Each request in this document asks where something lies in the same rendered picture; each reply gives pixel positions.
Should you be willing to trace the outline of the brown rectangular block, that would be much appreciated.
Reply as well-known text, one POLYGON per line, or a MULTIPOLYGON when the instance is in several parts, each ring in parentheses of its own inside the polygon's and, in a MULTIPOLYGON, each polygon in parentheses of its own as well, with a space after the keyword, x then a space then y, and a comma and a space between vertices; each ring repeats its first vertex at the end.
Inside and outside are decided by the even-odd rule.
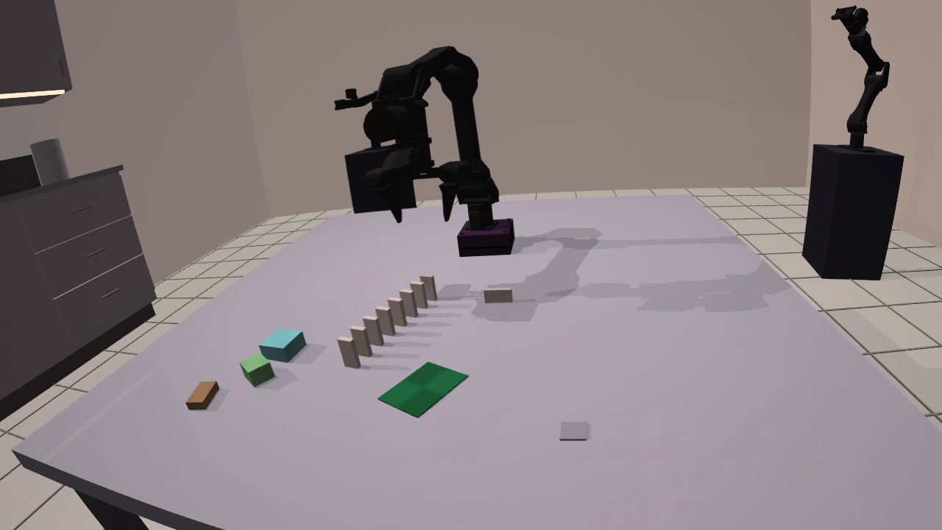
POLYGON ((186 400, 186 406, 189 410, 206 410, 210 405, 210 400, 214 398, 219 390, 216 381, 205 381, 198 384, 193 390, 192 395, 186 400))

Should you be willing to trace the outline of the teal block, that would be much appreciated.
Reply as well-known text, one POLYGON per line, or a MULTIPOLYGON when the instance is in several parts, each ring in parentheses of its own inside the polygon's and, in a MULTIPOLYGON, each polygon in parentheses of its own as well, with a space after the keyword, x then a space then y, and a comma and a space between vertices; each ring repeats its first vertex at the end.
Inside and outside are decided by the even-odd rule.
POLYGON ((306 346, 303 332, 278 328, 259 345, 264 358, 289 363, 306 346))

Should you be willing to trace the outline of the green block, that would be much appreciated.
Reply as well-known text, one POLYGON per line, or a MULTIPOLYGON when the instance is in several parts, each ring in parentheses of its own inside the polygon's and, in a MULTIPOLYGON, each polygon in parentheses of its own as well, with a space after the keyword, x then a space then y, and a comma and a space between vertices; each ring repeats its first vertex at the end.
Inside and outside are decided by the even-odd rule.
POLYGON ((247 377, 253 388, 275 377, 272 365, 268 359, 263 357, 262 353, 256 353, 252 358, 241 360, 239 363, 244 376, 247 377))

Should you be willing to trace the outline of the green flat mat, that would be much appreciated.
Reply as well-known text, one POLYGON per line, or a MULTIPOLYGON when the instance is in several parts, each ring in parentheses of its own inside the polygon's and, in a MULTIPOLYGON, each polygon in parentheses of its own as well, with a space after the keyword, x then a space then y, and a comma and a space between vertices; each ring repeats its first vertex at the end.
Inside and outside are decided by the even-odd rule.
POLYGON ((428 361, 378 400, 419 418, 467 377, 428 361))

